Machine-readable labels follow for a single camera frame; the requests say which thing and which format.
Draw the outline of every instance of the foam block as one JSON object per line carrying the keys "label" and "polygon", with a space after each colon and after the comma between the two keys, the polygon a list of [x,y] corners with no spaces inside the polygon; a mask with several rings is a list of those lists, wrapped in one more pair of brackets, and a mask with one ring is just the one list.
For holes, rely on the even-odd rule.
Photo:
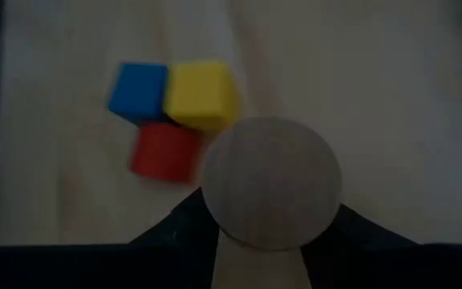
{"label": "foam block", "polygon": [[225,63],[202,60],[171,67],[164,111],[177,123],[218,132],[236,121],[239,103],[237,85]]}
{"label": "foam block", "polygon": [[124,63],[108,108],[133,124],[162,120],[168,68],[148,63]]}
{"label": "foam block", "polygon": [[167,123],[143,124],[132,171],[164,181],[190,182],[202,146],[201,134]]}

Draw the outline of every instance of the wood grain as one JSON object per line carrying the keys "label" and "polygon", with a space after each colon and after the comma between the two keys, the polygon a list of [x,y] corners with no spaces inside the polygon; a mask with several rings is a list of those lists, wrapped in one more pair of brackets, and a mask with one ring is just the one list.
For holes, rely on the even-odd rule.
{"label": "wood grain", "polygon": [[224,232],[252,247],[283,250],[310,242],[329,226],[341,173],[316,132],[291,120],[254,117],[216,139],[202,189]]}

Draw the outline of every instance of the teal object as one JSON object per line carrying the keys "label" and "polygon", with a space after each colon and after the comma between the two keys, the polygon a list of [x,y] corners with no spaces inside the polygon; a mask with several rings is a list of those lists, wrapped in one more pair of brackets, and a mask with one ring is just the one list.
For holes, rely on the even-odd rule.
{"label": "teal object", "polygon": [[163,99],[168,68],[162,64],[124,63],[108,109],[133,124],[163,120]]}

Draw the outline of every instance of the wooden toy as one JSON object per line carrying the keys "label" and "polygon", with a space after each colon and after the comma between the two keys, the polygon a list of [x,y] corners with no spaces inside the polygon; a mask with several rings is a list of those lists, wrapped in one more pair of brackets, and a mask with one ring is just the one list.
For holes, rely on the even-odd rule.
{"label": "wooden toy", "polygon": [[171,67],[164,112],[177,123],[218,132],[233,124],[239,111],[237,85],[225,63],[200,60]]}
{"label": "wooden toy", "polygon": [[213,142],[201,188],[227,235],[255,248],[284,250],[327,229],[338,212],[341,180],[331,147],[312,129],[254,117]]}
{"label": "wooden toy", "polygon": [[164,181],[190,182],[201,146],[200,133],[190,128],[167,123],[143,124],[132,158],[132,171]]}
{"label": "wooden toy", "polygon": [[150,63],[124,63],[108,108],[133,124],[161,120],[168,68]]}

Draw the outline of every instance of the table surface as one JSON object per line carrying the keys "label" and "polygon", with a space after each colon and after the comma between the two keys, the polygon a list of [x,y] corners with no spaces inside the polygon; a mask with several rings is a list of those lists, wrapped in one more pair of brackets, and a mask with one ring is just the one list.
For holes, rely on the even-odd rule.
{"label": "table surface", "polygon": [[[108,93],[122,61],[209,57],[235,71],[245,116],[330,143],[349,207],[462,242],[459,3],[8,1],[0,56],[0,245],[128,242],[158,223],[195,186],[128,171],[136,128]],[[300,253],[220,239],[215,287],[271,283],[309,286]]]}

